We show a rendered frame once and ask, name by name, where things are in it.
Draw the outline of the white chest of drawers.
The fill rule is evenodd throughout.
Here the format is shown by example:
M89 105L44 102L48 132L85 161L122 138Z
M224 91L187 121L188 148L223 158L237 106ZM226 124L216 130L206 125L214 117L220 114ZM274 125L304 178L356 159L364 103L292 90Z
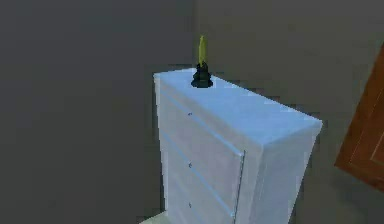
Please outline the white chest of drawers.
M170 224L289 224L321 120L194 73L153 76Z

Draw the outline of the yellow green candle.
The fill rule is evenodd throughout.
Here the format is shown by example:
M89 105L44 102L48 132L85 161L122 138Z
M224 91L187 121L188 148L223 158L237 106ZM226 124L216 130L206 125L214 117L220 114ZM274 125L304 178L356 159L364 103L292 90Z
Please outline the yellow green candle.
M200 65L203 65L206 62L206 55L206 39L203 35L201 35L198 47L198 62Z

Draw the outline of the brown wooden room door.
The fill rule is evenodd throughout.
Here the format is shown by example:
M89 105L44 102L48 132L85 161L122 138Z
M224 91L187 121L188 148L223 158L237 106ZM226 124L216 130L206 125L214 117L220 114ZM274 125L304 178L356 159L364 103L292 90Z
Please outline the brown wooden room door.
M384 192L384 43L356 107L335 166Z

